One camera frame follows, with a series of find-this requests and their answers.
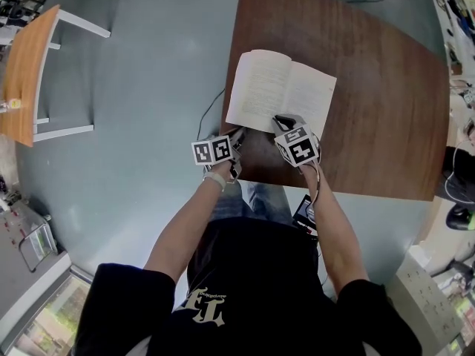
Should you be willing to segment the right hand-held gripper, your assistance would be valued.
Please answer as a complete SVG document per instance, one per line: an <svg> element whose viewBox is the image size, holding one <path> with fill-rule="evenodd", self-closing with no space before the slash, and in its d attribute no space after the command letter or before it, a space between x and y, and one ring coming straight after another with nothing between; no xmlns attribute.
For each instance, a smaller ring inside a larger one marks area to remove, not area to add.
<svg viewBox="0 0 475 356"><path fill-rule="evenodd" d="M275 144L281 156L293 167L320 161L320 148L304 119L283 113L272 118Z"/></svg>

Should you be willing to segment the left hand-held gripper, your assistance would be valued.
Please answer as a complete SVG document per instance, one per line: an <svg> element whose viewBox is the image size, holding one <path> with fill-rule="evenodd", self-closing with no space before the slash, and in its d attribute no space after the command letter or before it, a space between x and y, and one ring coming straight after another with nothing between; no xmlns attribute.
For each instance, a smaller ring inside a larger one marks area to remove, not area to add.
<svg viewBox="0 0 475 356"><path fill-rule="evenodd" d="M210 172L213 166L230 161L230 180L240 176L240 148L246 137L245 128L237 128L222 136L210 136L191 144L195 165L203 166L204 173Z"/></svg>

